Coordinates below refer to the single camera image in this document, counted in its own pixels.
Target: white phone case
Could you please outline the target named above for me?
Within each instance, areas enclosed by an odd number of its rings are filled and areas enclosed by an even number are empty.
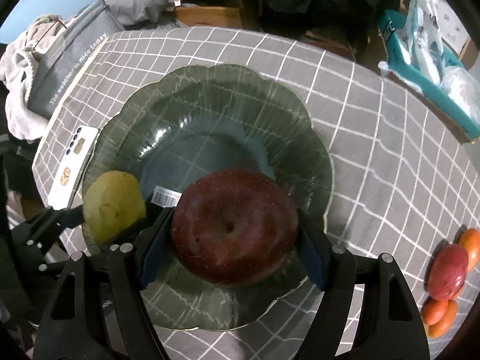
[[[55,210],[69,207],[81,174],[92,152],[98,129],[79,126],[60,161],[47,202]]]

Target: plastic bag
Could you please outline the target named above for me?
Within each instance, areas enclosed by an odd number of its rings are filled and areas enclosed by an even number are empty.
[[[440,88],[480,125],[480,83],[470,73],[462,67],[447,67]]]
[[[413,65],[439,84],[445,69],[443,43],[437,22],[439,0],[410,0],[406,17],[408,48]]]

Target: red apple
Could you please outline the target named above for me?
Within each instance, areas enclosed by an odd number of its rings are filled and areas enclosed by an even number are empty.
[[[449,300],[458,295],[467,276],[469,255],[463,246],[445,246],[430,268],[427,292],[436,300]]]
[[[186,188],[170,238],[178,260],[195,275],[219,285],[244,286],[279,268],[297,232],[295,205],[273,180],[228,169]]]

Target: gray checkered tablecloth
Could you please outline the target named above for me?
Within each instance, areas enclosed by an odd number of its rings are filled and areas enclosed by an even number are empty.
[[[480,180],[453,135],[415,96],[322,49],[227,28],[117,33],[103,46],[61,106],[39,147],[33,171],[44,200],[79,125],[102,128],[139,87],[191,64],[234,63],[287,85],[308,108],[334,161],[327,234],[355,254],[393,254],[421,307],[427,264],[462,224],[479,227]],[[79,229],[62,235],[68,251],[86,248]],[[430,340],[434,358],[474,303],[475,268],[457,298],[452,328]],[[338,353],[350,349],[362,286],[357,286]],[[321,294],[309,281],[258,321],[231,332],[158,328],[172,359],[287,360],[313,320]]]

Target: orange fruit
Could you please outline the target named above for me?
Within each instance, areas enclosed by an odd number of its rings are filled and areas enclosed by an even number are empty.
[[[436,324],[431,325],[428,329],[428,337],[438,338],[444,334],[453,324],[455,316],[457,315],[457,302],[454,300],[448,301],[448,307],[443,317]]]
[[[466,271],[470,272],[480,260],[480,232],[474,228],[468,229],[457,244],[462,245],[469,255],[469,266]]]
[[[421,311],[421,317],[427,325],[433,325],[440,321],[447,311],[448,300],[435,300],[430,299],[423,310]]]

